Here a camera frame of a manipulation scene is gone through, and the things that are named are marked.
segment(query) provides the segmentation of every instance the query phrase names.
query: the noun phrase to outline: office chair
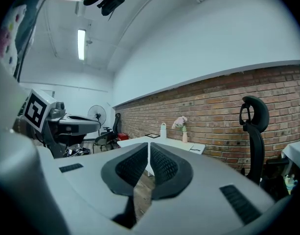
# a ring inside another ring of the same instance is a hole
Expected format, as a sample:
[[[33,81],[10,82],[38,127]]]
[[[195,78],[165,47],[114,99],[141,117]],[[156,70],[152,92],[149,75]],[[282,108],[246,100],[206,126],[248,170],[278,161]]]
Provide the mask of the office chair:
[[[250,136],[251,165],[247,178],[259,184],[265,157],[264,141],[261,133],[265,131],[268,126],[269,112],[266,104],[255,96],[245,96],[242,99],[244,104],[242,104],[240,109],[239,123],[243,126],[243,130],[248,132]],[[254,109],[252,119],[250,116],[250,106]],[[246,121],[242,120],[243,109],[247,109],[248,111],[248,119]]]
[[[109,127],[103,127],[106,132],[102,132],[101,136],[97,137],[94,140],[93,144],[93,152],[94,152],[94,146],[95,145],[100,145],[100,149],[102,151],[102,147],[105,146],[107,148],[107,145],[109,144],[111,146],[111,150],[114,149],[113,144],[116,143],[116,138],[118,135],[118,123],[120,120],[120,113],[117,113],[115,115],[115,121],[113,125],[113,130],[111,131],[111,128]]]

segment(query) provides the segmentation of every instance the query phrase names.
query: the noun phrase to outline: white desk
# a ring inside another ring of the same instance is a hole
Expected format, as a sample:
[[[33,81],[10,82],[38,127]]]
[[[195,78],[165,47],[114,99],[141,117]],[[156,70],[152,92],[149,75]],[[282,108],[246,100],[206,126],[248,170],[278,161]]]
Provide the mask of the white desk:
[[[204,149],[205,149],[205,145],[204,144],[199,144],[199,143],[184,143],[180,140],[174,140],[174,139],[163,139],[161,137],[153,139],[153,138],[149,138],[149,137],[141,137],[141,138],[136,138],[136,139],[129,139],[129,140],[124,140],[124,141],[118,141],[117,144],[120,147],[126,147],[132,144],[136,144],[136,143],[148,143],[148,165],[146,166],[146,171],[148,172],[148,176],[150,176],[150,174],[154,175],[153,169],[150,166],[150,143],[155,142],[155,143],[161,143],[161,144],[165,144],[165,145],[169,145],[172,147],[176,147],[179,149],[182,149],[184,151],[190,151],[193,153],[197,153],[197,154],[202,154]]]

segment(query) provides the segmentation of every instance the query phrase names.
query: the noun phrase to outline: chair backrest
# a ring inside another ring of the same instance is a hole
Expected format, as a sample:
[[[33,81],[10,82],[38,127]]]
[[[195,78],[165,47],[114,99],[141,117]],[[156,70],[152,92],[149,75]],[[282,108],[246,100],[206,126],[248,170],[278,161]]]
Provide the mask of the chair backrest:
[[[120,120],[120,113],[117,113],[115,115],[115,122],[114,122],[114,125],[113,125],[113,132],[116,135],[118,134],[118,123],[119,123],[119,120]]]
[[[243,126],[243,130],[249,133],[250,136],[250,152],[251,165],[250,172],[247,177],[254,183],[259,184],[265,157],[264,141],[261,136],[269,123],[269,112],[265,103],[255,96],[245,96],[242,98],[245,102],[242,104],[239,122]],[[254,116],[251,119],[250,106],[254,109]],[[243,109],[248,110],[248,119],[242,120]]]

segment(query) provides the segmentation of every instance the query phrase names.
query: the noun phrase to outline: white wall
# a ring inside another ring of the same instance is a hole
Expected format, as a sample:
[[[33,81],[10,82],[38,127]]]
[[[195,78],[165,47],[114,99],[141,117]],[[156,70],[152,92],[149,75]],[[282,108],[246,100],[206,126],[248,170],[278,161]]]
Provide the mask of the white wall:
[[[295,63],[300,29],[279,0],[206,0],[171,13],[135,48],[115,74],[113,105],[218,75]]]
[[[111,103],[113,75],[90,67],[69,63],[46,53],[31,50],[25,59],[21,75],[24,88],[55,91],[55,99],[63,101],[67,113],[88,115],[93,105],[101,105],[107,114],[104,126],[112,128],[114,117]],[[87,134],[94,139],[98,133]]]

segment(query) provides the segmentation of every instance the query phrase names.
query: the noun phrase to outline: cable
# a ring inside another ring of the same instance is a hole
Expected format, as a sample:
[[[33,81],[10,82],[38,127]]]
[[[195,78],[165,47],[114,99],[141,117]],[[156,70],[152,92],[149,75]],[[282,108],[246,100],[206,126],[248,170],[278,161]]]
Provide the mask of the cable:
[[[28,41],[27,41],[26,46],[25,46],[24,51],[23,51],[23,57],[22,57],[22,59],[21,59],[21,62],[18,63],[17,66],[16,66],[15,74],[16,74],[16,72],[18,72],[18,73],[17,73],[17,82],[20,82],[20,78],[21,78],[21,74],[22,74],[22,69],[23,69],[24,58],[25,58],[25,56],[26,56],[26,54],[27,54],[28,46],[29,46],[29,43],[30,43],[30,40],[31,40],[33,31],[34,31],[34,27],[35,27],[36,24],[37,24],[37,18],[38,18],[38,15],[39,15],[39,13],[40,13],[40,11],[41,11],[41,8],[43,7],[45,1],[46,1],[46,0],[43,0],[42,3],[40,4],[40,7],[39,7],[39,9],[38,9],[38,11],[37,11],[37,14],[36,14],[36,19],[35,19],[35,21],[34,21],[34,23],[33,23],[33,26],[32,26],[32,28],[31,28],[30,35],[29,35],[29,37],[28,37]]]

